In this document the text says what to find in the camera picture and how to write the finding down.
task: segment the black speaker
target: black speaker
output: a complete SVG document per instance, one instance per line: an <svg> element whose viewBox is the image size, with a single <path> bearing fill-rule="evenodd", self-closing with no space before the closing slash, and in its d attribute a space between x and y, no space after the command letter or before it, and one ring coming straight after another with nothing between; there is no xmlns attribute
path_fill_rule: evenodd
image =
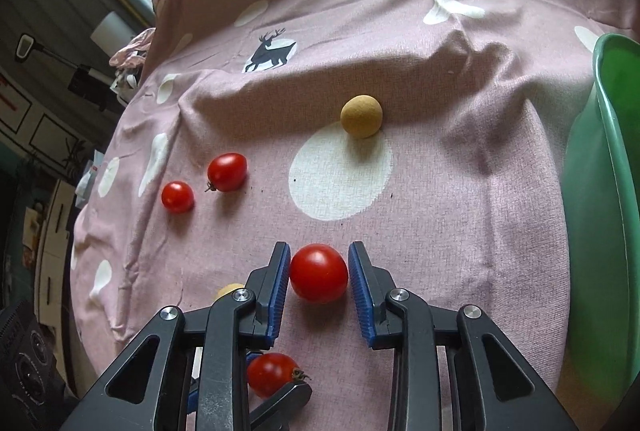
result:
<svg viewBox="0 0 640 431"><path fill-rule="evenodd" d="M31 303L0 311L0 428L57 431L75 403Z"/></svg>

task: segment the white cabinet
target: white cabinet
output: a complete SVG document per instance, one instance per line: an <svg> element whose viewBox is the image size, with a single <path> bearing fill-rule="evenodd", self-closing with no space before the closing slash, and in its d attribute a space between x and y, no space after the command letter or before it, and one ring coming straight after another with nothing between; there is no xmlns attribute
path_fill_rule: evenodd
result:
<svg viewBox="0 0 640 431"><path fill-rule="evenodd" d="M59 180L49 203L47 218L38 246L34 278L34 312L38 322L49 327L55 336L53 354L56 367L66 382L66 367L62 343L62 290L65 278L66 249L69 233L66 222L74 205L73 186Z"/></svg>

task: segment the triangular cutout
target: triangular cutout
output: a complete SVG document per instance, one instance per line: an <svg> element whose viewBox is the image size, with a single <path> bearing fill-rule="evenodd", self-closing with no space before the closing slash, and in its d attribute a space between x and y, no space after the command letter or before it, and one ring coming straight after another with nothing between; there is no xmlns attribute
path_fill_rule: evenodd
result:
<svg viewBox="0 0 640 431"><path fill-rule="evenodd" d="M533 393L533 383L509 356L498 340L490 334L482 336L484 353L489 362L495 395L501 402L527 397Z"/></svg>
<svg viewBox="0 0 640 431"><path fill-rule="evenodd" d="M146 385L149 382L159 344L159 337L153 335L133 352L107 386L106 392L109 397L119 398L132 404L139 404L145 400Z"/></svg>

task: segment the drawer handle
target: drawer handle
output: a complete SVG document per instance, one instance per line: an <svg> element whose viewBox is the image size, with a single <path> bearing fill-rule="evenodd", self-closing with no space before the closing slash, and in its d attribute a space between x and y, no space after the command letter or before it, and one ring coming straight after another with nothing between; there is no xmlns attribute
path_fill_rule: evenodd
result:
<svg viewBox="0 0 640 431"><path fill-rule="evenodd" d="M56 222L56 234L60 229L60 220L62 218L62 210L65 208L65 204L60 204L60 212L58 213L58 221Z"/></svg>

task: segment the green plastic container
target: green plastic container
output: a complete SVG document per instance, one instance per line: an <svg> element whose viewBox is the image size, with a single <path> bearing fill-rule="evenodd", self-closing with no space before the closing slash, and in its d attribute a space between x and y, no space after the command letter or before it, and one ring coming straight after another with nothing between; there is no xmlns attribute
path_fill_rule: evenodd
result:
<svg viewBox="0 0 640 431"><path fill-rule="evenodd" d="M640 369L640 45L617 34L600 37L593 70L561 180L571 268L568 346L579 378L616 404Z"/></svg>

